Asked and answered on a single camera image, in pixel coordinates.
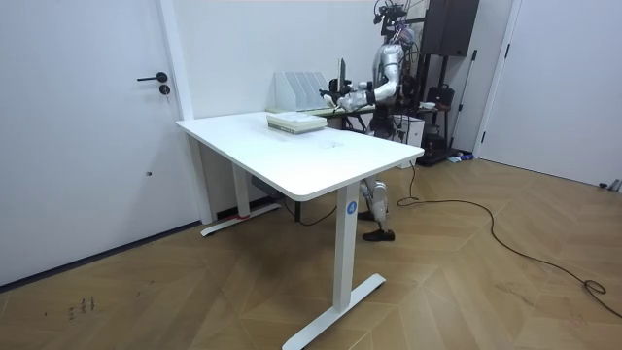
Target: blue logo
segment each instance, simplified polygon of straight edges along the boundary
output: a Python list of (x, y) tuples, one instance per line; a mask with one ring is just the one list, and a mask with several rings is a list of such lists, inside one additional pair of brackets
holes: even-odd
[(357, 210), (357, 202), (353, 201), (348, 204), (348, 214), (352, 215)]

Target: desk tabletop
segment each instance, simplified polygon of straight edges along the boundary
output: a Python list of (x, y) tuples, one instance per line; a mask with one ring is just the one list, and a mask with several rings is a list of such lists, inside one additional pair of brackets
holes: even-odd
[(268, 128), (265, 112), (177, 124), (207, 147), (297, 201), (307, 201), (420, 157), (424, 150), (324, 128), (300, 135)]

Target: desk foot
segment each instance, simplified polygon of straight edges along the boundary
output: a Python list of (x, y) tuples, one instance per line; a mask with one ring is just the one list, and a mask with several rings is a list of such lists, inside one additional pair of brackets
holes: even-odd
[(265, 213), (267, 213), (269, 211), (272, 211), (272, 210), (275, 210), (275, 209), (279, 209), (280, 207), (281, 206), (279, 204), (276, 204), (276, 203), (264, 206), (264, 207), (262, 207), (262, 208), (260, 208), (260, 209), (258, 209), (256, 211), (252, 211), (251, 215), (249, 215), (247, 218), (244, 218), (244, 219), (242, 219), (242, 218), (231, 218), (231, 219), (229, 219), (229, 220), (227, 220), (227, 221), (225, 221), (223, 223), (219, 223), (219, 224), (215, 224), (213, 226), (210, 226), (210, 227), (204, 229), (203, 231), (201, 231), (201, 235), (203, 237), (208, 236), (208, 235), (213, 234), (214, 232), (216, 232), (218, 230), (221, 230), (223, 228), (228, 228), (228, 227), (233, 226), (233, 225), (238, 224), (238, 223), (245, 222), (245, 221), (247, 221), (247, 220), (249, 220), (251, 218), (254, 218), (255, 216), (259, 216), (259, 215), (265, 214)]
[(362, 282), (359, 287), (355, 288), (351, 293), (350, 304), (342, 312), (338, 312), (331, 307), (320, 317), (313, 320), (305, 328), (300, 330), (283, 345), (283, 350), (301, 350), (307, 346), (313, 339), (318, 337), (330, 325), (335, 323), (341, 316), (345, 315), (351, 308), (361, 302), (371, 292), (375, 291), (385, 282), (385, 278), (375, 273), (371, 277)]

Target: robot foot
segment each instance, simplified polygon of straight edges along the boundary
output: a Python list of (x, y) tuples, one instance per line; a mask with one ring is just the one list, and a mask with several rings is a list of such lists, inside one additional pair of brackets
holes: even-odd
[(386, 231), (383, 231), (382, 229), (377, 229), (374, 232), (364, 234), (363, 239), (368, 242), (393, 242), (396, 240), (396, 234), (393, 233), (390, 229)]
[(373, 217), (373, 213), (371, 213), (369, 210), (359, 213), (357, 217), (359, 220), (376, 221), (376, 219)]

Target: power cord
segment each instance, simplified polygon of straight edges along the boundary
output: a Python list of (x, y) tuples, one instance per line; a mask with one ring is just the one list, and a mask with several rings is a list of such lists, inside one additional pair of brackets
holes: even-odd
[(415, 182), (415, 177), (417, 176), (417, 172), (415, 170), (415, 166), (412, 164), (412, 161), (410, 162), (410, 166), (412, 167), (412, 180), (410, 181), (410, 189), (408, 191), (408, 197), (406, 198), (402, 198), (400, 200), (397, 201), (397, 206), (400, 207), (406, 207), (406, 206), (410, 206), (410, 205), (414, 205), (414, 204), (436, 204), (436, 203), (464, 203), (464, 204), (470, 204), (470, 205), (474, 205), (477, 206), (481, 209), (484, 209), (486, 211), (486, 213), (488, 213), (488, 216), (490, 216), (490, 220), (491, 220), (491, 226), (490, 226), (490, 233), (493, 235), (493, 238), (495, 238), (495, 240), (497, 242), (499, 242), (499, 244), (501, 244), (505, 249), (509, 250), (510, 252), (517, 254), (523, 258), (527, 258), (533, 261), (536, 261), (538, 263), (544, 263), (547, 264), (549, 266), (553, 266), (556, 267), (562, 271), (564, 271), (565, 273), (567, 273), (568, 275), (570, 275), (572, 278), (574, 278), (575, 280), (579, 281), (582, 285), (583, 288), (585, 288), (585, 290), (587, 291), (587, 293), (590, 294), (590, 296), (592, 296), (592, 298), (594, 298), (602, 307), (604, 307), (607, 311), (609, 311), (610, 313), (614, 314), (615, 316), (622, 318), (622, 314), (618, 313), (617, 311), (613, 310), (611, 307), (609, 307), (607, 304), (605, 304), (602, 300), (600, 300), (598, 297), (596, 297), (595, 293), (598, 295), (605, 295), (606, 294), (606, 289), (605, 287), (603, 287), (602, 284), (600, 284), (597, 281), (594, 280), (583, 280), (580, 279), (579, 277), (577, 277), (574, 273), (568, 271), (567, 269), (554, 264), (552, 262), (546, 262), (544, 260), (540, 260), (538, 258), (534, 258), (531, 256), (528, 256), (525, 253), (521, 253), (511, 247), (509, 247), (507, 244), (503, 243), (498, 237), (497, 234), (495, 233), (495, 215), (493, 215), (493, 212), (490, 211), (490, 209), (488, 209), (487, 207), (472, 202), (472, 201), (468, 201), (468, 200), (459, 200), (459, 199), (446, 199), (446, 200), (419, 200), (419, 198), (414, 197), (412, 195), (412, 185)]
[[(286, 199), (283, 199), (283, 206), (285, 206), (285, 209), (287, 209), (290, 214), (292, 214), (293, 217), (295, 217), (295, 214), (292, 210), (290, 210), (290, 207), (288, 206), (288, 201)], [(316, 221), (314, 221), (311, 224), (305, 224), (304, 222), (298, 222), (299, 224), (306, 226), (306, 227), (312, 227), (316, 224), (319, 224), (321, 221), (323, 221), (324, 219), (328, 218), (330, 215), (332, 215), (332, 213), (335, 212), (335, 210), (337, 210), (337, 206), (335, 205), (334, 208), (332, 208), (332, 210), (330, 211), (330, 213), (326, 214), (324, 217), (322, 217), (321, 219), (318, 219)]]

